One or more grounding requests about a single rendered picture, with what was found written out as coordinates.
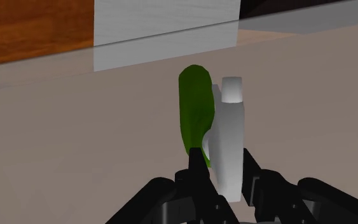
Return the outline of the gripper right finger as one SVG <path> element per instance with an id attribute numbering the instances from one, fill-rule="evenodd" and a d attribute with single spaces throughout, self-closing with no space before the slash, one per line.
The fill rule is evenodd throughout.
<path id="1" fill-rule="evenodd" d="M 358 199 L 316 178 L 288 182 L 262 169 L 243 153 L 242 195 L 255 208 L 256 221 L 281 224 L 358 224 Z"/>

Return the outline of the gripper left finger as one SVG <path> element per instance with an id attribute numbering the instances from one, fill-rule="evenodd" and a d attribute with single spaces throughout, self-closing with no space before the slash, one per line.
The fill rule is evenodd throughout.
<path id="1" fill-rule="evenodd" d="M 200 148 L 190 149 L 188 168 L 174 180 L 151 179 L 105 224 L 183 223 L 240 224 L 214 188 Z"/>

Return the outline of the white and green bottle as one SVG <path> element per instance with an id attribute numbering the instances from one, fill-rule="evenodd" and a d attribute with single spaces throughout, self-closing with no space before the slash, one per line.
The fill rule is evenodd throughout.
<path id="1" fill-rule="evenodd" d="M 186 151 L 200 148 L 214 171 L 217 191 L 228 202 L 241 199 L 244 154 L 242 79 L 214 84 L 208 70 L 190 65 L 179 75 L 179 116 Z"/>

